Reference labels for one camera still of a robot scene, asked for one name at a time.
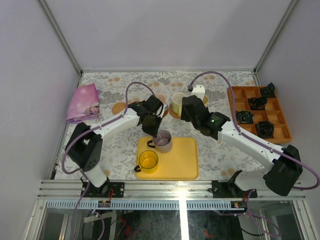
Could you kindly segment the pale green mug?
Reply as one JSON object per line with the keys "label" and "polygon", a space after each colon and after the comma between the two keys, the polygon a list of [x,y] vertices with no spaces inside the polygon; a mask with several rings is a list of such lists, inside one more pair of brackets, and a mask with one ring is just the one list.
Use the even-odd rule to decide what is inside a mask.
{"label": "pale green mug", "polygon": [[204,95],[202,102],[203,102],[204,106],[207,108],[209,105],[209,98],[207,95]]}

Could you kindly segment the brown wooden coaster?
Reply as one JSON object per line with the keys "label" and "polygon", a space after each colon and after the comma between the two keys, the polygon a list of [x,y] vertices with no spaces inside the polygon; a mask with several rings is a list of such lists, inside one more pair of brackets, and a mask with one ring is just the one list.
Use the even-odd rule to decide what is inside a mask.
{"label": "brown wooden coaster", "polygon": [[169,112],[168,107],[166,107],[165,110],[162,111],[160,117],[164,118],[168,114],[168,112]]}

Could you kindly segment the pink cup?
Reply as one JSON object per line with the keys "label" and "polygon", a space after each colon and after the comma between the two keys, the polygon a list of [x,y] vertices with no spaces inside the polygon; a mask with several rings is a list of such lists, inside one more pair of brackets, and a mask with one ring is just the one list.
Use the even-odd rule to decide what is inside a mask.
{"label": "pink cup", "polygon": [[166,96],[161,93],[156,93],[155,96],[166,106]]}

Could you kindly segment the white mug green handle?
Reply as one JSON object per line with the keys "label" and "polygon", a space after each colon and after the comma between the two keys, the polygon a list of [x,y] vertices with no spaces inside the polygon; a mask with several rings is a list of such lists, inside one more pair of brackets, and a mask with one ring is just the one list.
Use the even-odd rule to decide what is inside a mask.
{"label": "white mug green handle", "polygon": [[173,94],[172,98],[171,98],[172,110],[178,116],[181,116],[181,114],[182,114],[182,101],[183,101],[184,97],[187,97],[187,95],[185,93],[177,92],[177,93]]}

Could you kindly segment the woven rattan coaster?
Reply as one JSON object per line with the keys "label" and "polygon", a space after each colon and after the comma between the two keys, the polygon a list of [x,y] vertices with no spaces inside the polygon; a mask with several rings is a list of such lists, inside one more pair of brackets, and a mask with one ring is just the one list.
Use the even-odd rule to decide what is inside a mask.
{"label": "woven rattan coaster", "polygon": [[169,113],[175,119],[180,119],[182,114],[182,106],[173,106],[172,104],[169,106]]}

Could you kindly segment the purple mug black handle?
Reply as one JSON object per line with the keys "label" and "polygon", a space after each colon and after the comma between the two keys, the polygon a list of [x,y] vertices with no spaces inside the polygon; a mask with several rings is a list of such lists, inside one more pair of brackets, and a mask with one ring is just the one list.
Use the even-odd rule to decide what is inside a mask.
{"label": "purple mug black handle", "polygon": [[173,147],[172,135],[167,130],[159,130],[156,137],[147,142],[147,146],[160,153],[168,153]]}

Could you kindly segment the yellow mug black handle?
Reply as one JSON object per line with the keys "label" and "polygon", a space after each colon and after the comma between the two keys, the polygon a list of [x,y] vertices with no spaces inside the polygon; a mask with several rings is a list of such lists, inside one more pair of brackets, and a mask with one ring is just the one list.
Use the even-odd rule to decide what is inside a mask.
{"label": "yellow mug black handle", "polygon": [[147,174],[154,173],[159,165],[158,155],[151,150],[144,151],[138,157],[138,164],[135,166],[136,173],[144,172]]}

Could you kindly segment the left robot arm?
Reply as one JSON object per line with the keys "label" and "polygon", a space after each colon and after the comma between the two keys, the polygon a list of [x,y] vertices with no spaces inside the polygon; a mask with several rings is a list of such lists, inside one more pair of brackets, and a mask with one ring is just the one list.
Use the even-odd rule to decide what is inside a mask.
{"label": "left robot arm", "polygon": [[122,112],[106,121],[87,125],[76,125],[65,151],[92,184],[92,191],[98,197],[105,197],[110,190],[108,177],[99,166],[103,143],[113,136],[136,126],[144,133],[155,137],[165,111],[164,104],[156,96],[136,101]]}

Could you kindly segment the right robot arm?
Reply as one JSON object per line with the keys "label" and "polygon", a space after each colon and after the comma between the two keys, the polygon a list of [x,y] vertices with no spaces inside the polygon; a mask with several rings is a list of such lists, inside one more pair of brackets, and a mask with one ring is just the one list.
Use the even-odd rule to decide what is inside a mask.
{"label": "right robot arm", "polygon": [[238,170],[232,176],[227,189],[233,197],[240,197],[251,189],[269,189],[286,197],[303,172],[302,166],[290,159],[300,156],[296,147],[289,145],[283,148],[235,127],[229,117],[220,112],[210,112],[195,95],[182,98],[181,120],[192,123],[204,136],[236,147],[263,166],[253,171]]}

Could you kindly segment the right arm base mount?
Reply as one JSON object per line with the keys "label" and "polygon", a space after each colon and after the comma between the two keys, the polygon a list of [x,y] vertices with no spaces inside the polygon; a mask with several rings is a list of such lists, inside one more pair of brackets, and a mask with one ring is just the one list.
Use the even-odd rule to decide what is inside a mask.
{"label": "right arm base mount", "polygon": [[213,197],[217,199],[243,199],[250,192],[250,190],[241,190],[233,182],[218,180],[211,181],[211,190]]}

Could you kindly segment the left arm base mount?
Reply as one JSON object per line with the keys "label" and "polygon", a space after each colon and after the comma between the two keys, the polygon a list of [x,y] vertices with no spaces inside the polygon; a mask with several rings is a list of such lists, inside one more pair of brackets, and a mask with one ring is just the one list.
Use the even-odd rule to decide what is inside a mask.
{"label": "left arm base mount", "polygon": [[89,184],[88,190],[84,194],[85,198],[123,198],[125,193],[124,182],[107,182],[101,187]]}

